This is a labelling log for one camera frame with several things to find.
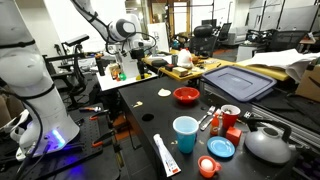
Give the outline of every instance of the orange cup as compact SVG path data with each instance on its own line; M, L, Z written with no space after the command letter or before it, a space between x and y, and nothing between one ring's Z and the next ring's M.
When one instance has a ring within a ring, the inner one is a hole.
M237 106L223 105L221 107L222 127L225 129L229 129L230 126L233 127L238 119L240 112L241 110Z
M204 168L201 167L201 162L202 160L204 159L208 159L209 161L212 162L213 164L213 168L211 171L208 171ZM220 163L216 162L212 157L210 156L201 156L199 159L198 159L198 166L199 166L199 170L200 170L200 174L205 177L205 178L211 178L213 177L214 173L216 171L220 171L221 170L221 165Z

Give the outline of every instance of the blue cup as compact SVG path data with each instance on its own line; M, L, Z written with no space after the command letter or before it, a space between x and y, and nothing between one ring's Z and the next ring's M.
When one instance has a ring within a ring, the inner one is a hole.
M173 121L177 133L178 148L183 153L191 153L199 129L197 120L189 116L180 116Z

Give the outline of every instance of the container lid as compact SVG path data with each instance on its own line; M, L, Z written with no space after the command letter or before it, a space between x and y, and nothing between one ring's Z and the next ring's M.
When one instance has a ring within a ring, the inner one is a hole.
M224 66L202 74L206 83L217 86L240 102L270 93L276 80L247 69Z

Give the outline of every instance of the small bottle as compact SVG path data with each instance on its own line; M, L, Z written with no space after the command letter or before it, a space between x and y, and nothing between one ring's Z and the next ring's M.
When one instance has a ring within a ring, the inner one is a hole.
M210 134L212 136L217 136L219 131L219 119L218 114L214 115L214 118L211 121Z

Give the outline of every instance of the red bowl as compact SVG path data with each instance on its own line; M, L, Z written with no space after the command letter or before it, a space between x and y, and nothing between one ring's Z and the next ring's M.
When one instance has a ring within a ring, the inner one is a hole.
M188 104L193 102L200 96L200 92L191 87L181 87L173 92L174 97L176 97L181 103Z

